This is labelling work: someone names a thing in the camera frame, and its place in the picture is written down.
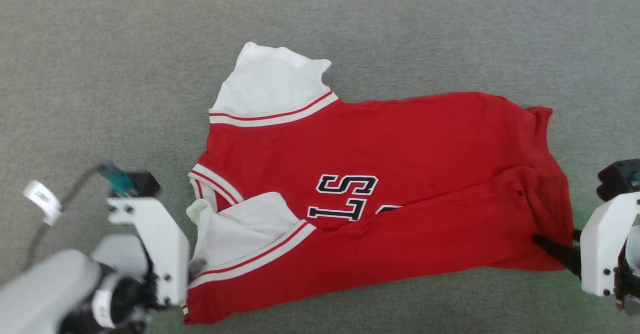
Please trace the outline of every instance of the gray fabric surface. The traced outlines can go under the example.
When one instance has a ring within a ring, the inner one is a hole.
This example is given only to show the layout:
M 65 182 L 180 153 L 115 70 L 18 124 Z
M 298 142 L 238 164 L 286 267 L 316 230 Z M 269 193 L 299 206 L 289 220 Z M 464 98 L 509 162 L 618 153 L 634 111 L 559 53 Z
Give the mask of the gray fabric surface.
M 577 227 L 596 174 L 640 156 L 640 0 L 0 0 L 0 283 L 19 272 L 41 213 L 21 190 L 64 193 L 103 158 L 146 168 L 190 239 L 186 174 L 207 108 L 244 42 L 328 58 L 346 101 L 480 90 L 555 109 L 549 145 Z M 99 180 L 44 241 L 89 252 L 106 233 Z M 332 293 L 149 332 L 631 332 L 640 321 L 568 272 L 480 268 Z

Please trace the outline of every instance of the black cable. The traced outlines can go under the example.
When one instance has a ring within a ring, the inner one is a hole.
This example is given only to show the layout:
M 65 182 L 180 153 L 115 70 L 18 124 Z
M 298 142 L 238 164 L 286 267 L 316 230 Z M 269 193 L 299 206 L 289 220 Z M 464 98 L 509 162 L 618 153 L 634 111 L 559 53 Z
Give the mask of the black cable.
M 82 174 L 82 176 L 78 178 L 78 180 L 75 181 L 75 184 L 73 184 L 73 187 L 71 188 L 71 190 L 69 190 L 69 192 L 60 201 L 61 212 L 64 212 L 67 210 L 67 208 L 69 207 L 69 204 L 71 204 L 71 202 L 76 198 L 76 196 L 78 196 L 78 193 L 80 193 L 80 189 L 82 189 L 83 186 L 87 184 L 89 179 L 91 179 L 95 174 L 97 174 L 98 170 L 102 167 L 103 167 L 103 164 L 94 165 L 93 167 L 90 167 Z M 23 271 L 26 271 L 28 268 L 32 267 L 38 246 L 41 244 L 42 239 L 44 239 L 44 236 L 46 235 L 49 228 L 50 228 L 50 225 L 43 222 L 38 228 L 38 230 L 36 231 L 36 233 L 31 238 L 31 241 L 29 243 L 29 249 L 27 251 L 27 259 L 24 263 L 24 267 L 22 268 Z

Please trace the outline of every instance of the white fabric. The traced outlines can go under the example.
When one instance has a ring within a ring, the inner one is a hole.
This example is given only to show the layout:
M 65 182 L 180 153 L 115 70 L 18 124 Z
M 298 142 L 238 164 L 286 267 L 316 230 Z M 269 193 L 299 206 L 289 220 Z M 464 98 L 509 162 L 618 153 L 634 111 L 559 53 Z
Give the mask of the white fabric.
M 222 265 L 271 245 L 299 220 L 279 193 L 263 193 L 215 213 L 203 199 L 196 200 L 187 215 L 198 226 L 194 259 L 208 267 Z
M 329 66 L 329 60 L 311 60 L 285 47 L 247 42 L 210 112 L 243 116 L 298 110 L 330 91 L 322 83 Z

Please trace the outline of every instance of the red stripe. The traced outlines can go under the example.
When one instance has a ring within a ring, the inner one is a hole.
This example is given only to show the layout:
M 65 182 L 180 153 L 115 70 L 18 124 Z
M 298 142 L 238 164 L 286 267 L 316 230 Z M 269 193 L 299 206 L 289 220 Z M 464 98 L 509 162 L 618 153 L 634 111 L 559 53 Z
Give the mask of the red stripe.
M 200 182 L 196 180 L 196 185 L 198 185 L 198 195 L 201 199 L 204 199 L 202 195 L 202 186 L 200 186 Z
M 230 192 L 226 191 L 225 188 L 222 188 L 222 186 L 220 184 L 218 184 L 217 182 L 213 181 L 212 179 L 202 175 L 201 173 L 197 172 L 196 170 L 192 170 L 191 173 L 195 174 L 195 175 L 197 175 L 199 177 L 202 177 L 203 179 L 206 179 L 210 183 L 214 184 L 216 188 L 218 188 L 218 189 L 222 190 L 224 193 L 226 193 L 226 195 L 229 196 L 229 199 L 231 199 L 231 202 L 229 204 L 237 204 L 236 199 L 234 198 L 234 196 L 231 195 Z
M 302 230 L 302 228 L 303 228 L 303 227 L 306 227 L 306 226 L 307 226 L 307 224 L 308 224 L 308 222 L 304 222 L 304 224 L 300 225 L 300 227 L 298 227 L 298 229 L 297 229 L 297 230 L 295 230 L 295 231 L 293 232 L 293 234 L 291 234 L 288 238 L 286 238 L 286 240 L 284 240 L 283 242 L 279 243 L 278 245 L 276 245 L 276 246 L 274 246 L 274 247 L 270 248 L 269 250 L 267 250 L 267 251 L 263 252 L 262 254 L 260 254 L 260 255 L 258 255 L 258 256 L 256 256 L 256 257 L 254 257 L 254 258 L 251 258 L 251 259 L 249 259 L 249 260 L 247 260 L 247 261 L 243 261 L 242 263 L 240 263 L 240 264 L 236 264 L 236 265 L 234 265 L 234 266 L 229 266 L 228 268 L 218 269 L 218 270 L 209 270 L 209 271 L 201 272 L 201 273 L 199 273 L 199 274 L 196 276 L 196 278 L 201 277 L 202 275 L 215 274 L 215 273 L 218 273 L 218 272 L 225 272 L 225 271 L 233 270 L 234 268 L 239 268 L 240 266 L 243 266 L 243 265 L 249 264 L 249 263 L 251 263 L 252 261 L 256 261 L 256 260 L 258 260 L 258 259 L 262 258 L 263 256 L 265 256 L 266 254 L 269 254 L 270 252 L 273 252 L 274 250 L 276 250 L 276 249 L 278 249 L 279 247 L 281 247 L 282 245 L 284 245 L 284 244 L 288 243 L 288 242 L 289 242 L 289 241 L 290 241 L 290 240 L 291 240 L 291 239 L 292 239 L 296 234 L 298 234 L 298 233 L 300 232 L 300 230 Z
M 209 114 L 209 116 L 226 116 L 226 117 L 231 117 L 231 119 L 244 120 L 244 121 L 273 119 L 274 117 L 283 117 L 283 116 L 293 115 L 293 114 L 299 113 L 300 111 L 307 110 L 308 108 L 310 108 L 311 106 L 317 104 L 319 101 L 321 101 L 322 99 L 324 99 L 325 97 L 327 97 L 327 96 L 329 96 L 331 94 L 333 94 L 333 92 L 329 91 L 326 94 L 322 95 L 317 100 L 313 101 L 313 103 L 310 103 L 309 105 L 304 106 L 304 108 L 301 108 L 301 109 L 298 109 L 298 110 L 295 110 L 295 111 L 289 111 L 289 112 L 286 112 L 286 113 L 281 113 L 281 114 L 274 114 L 274 115 L 261 116 L 261 117 L 237 117 L 237 116 L 233 116 L 233 115 L 229 115 L 229 114 L 225 114 L 225 113 L 211 113 L 211 114 Z

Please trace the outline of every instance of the white cable tag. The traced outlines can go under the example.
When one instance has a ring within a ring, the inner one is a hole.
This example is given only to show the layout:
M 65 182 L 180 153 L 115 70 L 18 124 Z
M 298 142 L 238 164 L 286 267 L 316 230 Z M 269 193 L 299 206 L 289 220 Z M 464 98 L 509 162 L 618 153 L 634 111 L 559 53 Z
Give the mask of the white cable tag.
M 48 225 L 55 224 L 56 220 L 62 212 L 62 205 L 58 198 L 53 195 L 51 190 L 44 186 L 39 181 L 30 182 L 26 188 L 24 188 L 23 194 L 27 199 L 35 202 L 45 213 L 43 221 Z

